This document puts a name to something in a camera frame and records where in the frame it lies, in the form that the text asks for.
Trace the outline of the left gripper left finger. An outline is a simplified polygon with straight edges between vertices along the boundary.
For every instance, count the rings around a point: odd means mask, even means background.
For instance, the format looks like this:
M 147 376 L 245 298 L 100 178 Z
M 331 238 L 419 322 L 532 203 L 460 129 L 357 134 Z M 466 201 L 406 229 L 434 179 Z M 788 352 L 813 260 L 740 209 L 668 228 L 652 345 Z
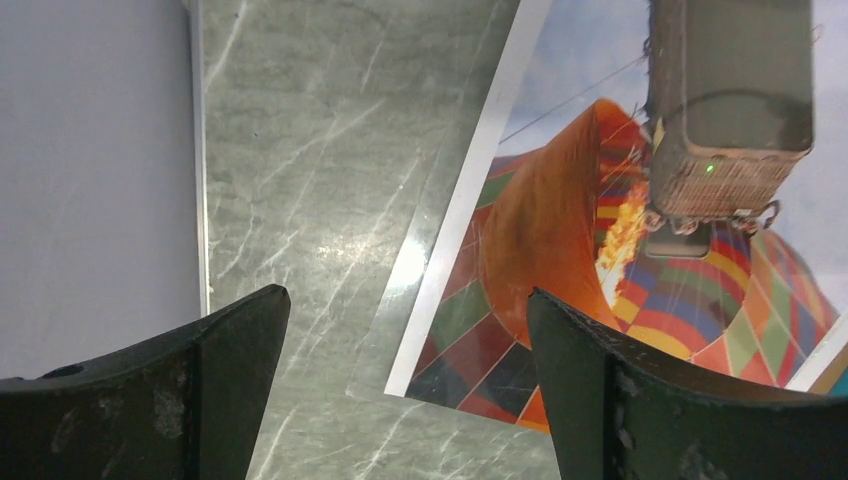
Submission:
M 1 383 L 5 479 L 243 479 L 291 308 L 268 285 L 130 347 Z

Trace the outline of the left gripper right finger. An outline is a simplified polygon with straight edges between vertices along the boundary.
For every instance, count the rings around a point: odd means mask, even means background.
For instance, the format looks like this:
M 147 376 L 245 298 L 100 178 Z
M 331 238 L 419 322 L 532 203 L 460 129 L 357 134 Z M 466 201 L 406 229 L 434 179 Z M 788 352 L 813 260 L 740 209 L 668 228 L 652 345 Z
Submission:
M 564 479 L 843 479 L 847 400 L 726 376 L 528 299 L 539 389 Z

